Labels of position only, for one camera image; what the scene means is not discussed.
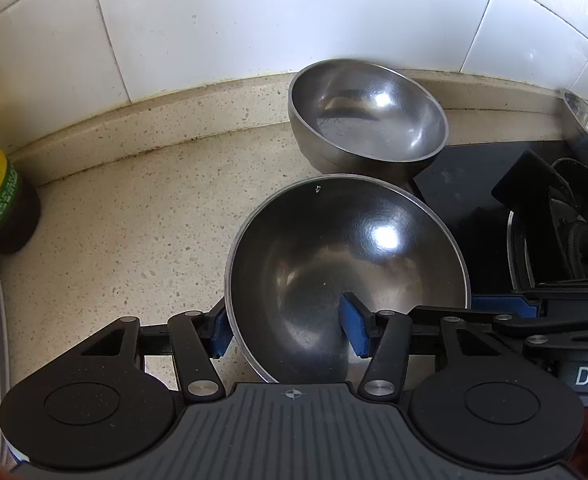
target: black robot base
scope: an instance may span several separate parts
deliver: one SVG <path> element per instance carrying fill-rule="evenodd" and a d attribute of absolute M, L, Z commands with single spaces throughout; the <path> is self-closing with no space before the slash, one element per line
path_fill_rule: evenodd
<path fill-rule="evenodd" d="M 371 362 L 338 384 L 236 384 L 211 358 L 232 337 L 224 303 L 165 325 L 115 320 L 17 384 L 0 425 L 26 480 L 569 479 L 588 406 L 588 312 L 416 307 L 340 321 Z M 437 372 L 402 386 L 410 354 Z M 179 391 L 144 372 L 172 355 Z"/>

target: black stove top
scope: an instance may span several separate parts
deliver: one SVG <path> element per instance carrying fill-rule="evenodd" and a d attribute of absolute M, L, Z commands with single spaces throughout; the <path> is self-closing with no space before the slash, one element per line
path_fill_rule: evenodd
<path fill-rule="evenodd" d="M 563 140 L 447 146 L 415 178 L 426 204 L 454 235 L 474 294 L 512 290 L 507 260 L 509 210 L 494 199 L 491 190 L 526 150 L 549 164 L 573 156 Z"/>

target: metal screw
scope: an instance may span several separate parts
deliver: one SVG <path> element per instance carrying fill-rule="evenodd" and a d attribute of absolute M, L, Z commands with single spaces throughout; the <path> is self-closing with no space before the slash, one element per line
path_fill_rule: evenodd
<path fill-rule="evenodd" d="M 187 391 L 192 395 L 207 397 L 218 392 L 218 384 L 216 384 L 214 381 L 200 379 L 198 381 L 192 381 L 189 383 L 187 385 Z"/>
<path fill-rule="evenodd" d="M 541 345 L 542 343 L 547 343 L 548 341 L 549 339 L 544 335 L 531 335 L 527 338 L 527 342 L 531 343 L 532 345 Z"/>
<path fill-rule="evenodd" d="M 394 393 L 394 385 L 382 379 L 374 379 L 373 381 L 367 381 L 365 383 L 365 391 L 369 395 L 373 395 L 376 397 L 384 397 L 387 395 L 391 395 Z"/>

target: circular pad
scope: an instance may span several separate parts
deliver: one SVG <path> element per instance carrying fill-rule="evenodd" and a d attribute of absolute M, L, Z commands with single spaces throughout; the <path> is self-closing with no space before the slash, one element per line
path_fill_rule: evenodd
<path fill-rule="evenodd" d="M 67 384 L 49 394 L 45 411 L 63 424 L 87 426 L 112 415 L 119 407 L 119 399 L 119 393 L 104 384 Z"/>
<path fill-rule="evenodd" d="M 170 391 L 118 356 L 52 361 L 5 396 L 0 425 L 30 462 L 105 468 L 144 452 L 175 418 Z"/>
<path fill-rule="evenodd" d="M 416 387 L 410 416 L 443 453 L 513 470 L 566 458 L 582 434 L 584 407 L 519 356 L 466 356 Z"/>
<path fill-rule="evenodd" d="M 536 396 L 517 384 L 483 383 L 464 394 L 467 409 L 492 424 L 521 424 L 540 410 Z"/>

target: blue gripper pad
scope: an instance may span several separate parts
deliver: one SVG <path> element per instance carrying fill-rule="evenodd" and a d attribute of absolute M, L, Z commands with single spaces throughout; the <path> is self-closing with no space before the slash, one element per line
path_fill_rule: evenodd
<path fill-rule="evenodd" d="M 227 318 L 227 312 L 223 309 L 218 313 L 214 322 L 214 335 L 212 336 L 210 343 L 212 355 L 210 355 L 210 357 L 219 359 L 225 355 L 233 335 L 232 327 Z"/>
<path fill-rule="evenodd" d="M 357 308 L 341 295 L 338 304 L 338 318 L 351 347 L 358 357 L 369 357 L 369 338 L 365 332 L 365 320 Z"/>
<path fill-rule="evenodd" d="M 527 300 L 518 294 L 505 296 L 474 294 L 472 296 L 472 310 L 515 312 L 522 318 L 538 317 L 538 307 L 535 304 L 527 303 Z"/>

